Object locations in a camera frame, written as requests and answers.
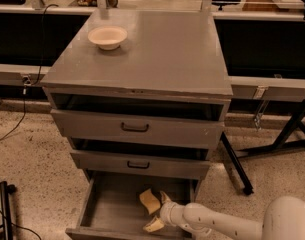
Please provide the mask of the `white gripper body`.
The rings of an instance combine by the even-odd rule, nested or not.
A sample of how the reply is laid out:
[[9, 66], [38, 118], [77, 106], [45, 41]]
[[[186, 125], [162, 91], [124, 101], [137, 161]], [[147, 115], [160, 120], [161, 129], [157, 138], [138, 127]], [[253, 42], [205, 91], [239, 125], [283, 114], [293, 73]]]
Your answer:
[[184, 209], [184, 205], [176, 202], [165, 202], [160, 210], [160, 219], [167, 226], [182, 226], [185, 224]]

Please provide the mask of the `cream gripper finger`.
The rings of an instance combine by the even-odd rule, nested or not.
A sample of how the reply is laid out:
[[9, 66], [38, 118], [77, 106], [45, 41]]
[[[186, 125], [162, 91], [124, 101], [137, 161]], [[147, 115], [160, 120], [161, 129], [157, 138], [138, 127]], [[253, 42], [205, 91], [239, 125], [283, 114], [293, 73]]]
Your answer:
[[153, 219], [143, 227], [143, 230], [148, 233], [152, 233], [161, 230], [164, 227], [165, 223], [161, 220], [161, 218], [154, 216]]
[[167, 202], [171, 202], [170, 197], [164, 191], [161, 191], [160, 195], [161, 195], [161, 203], [162, 204], [165, 204]]

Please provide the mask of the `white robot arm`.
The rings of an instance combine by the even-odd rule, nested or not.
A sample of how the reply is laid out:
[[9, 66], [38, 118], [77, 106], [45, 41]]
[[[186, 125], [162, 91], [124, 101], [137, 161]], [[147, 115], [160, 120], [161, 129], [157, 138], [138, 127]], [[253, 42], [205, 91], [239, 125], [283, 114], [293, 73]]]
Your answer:
[[150, 189], [139, 195], [149, 214], [158, 212], [143, 229], [152, 233], [165, 226], [179, 227], [196, 237], [212, 230], [232, 240], [305, 240], [305, 202], [282, 196], [272, 201], [262, 222], [215, 212], [199, 203], [180, 205], [164, 192], [158, 199]]

